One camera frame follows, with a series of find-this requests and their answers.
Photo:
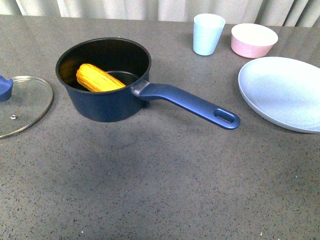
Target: corn on the cob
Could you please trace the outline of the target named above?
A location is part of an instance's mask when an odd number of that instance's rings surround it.
[[[107,92],[126,86],[109,73],[89,63],[80,66],[76,72],[76,80],[91,92]]]

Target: pot lid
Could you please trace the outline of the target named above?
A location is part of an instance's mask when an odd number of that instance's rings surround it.
[[[15,76],[0,82],[0,139],[19,133],[41,119],[53,101],[53,90],[45,80]]]

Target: curtain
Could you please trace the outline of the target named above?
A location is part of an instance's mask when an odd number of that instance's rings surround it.
[[[0,14],[192,22],[213,13],[227,24],[320,28],[320,0],[0,0]]]

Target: plastic cup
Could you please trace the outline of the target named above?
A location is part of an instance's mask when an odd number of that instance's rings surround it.
[[[214,53],[226,20],[215,14],[202,13],[194,17],[193,50],[196,54],[208,56]]]

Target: light blue plate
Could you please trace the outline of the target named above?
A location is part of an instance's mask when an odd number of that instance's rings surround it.
[[[246,103],[261,117],[285,129],[320,132],[320,68],[285,57],[246,63],[238,75]]]

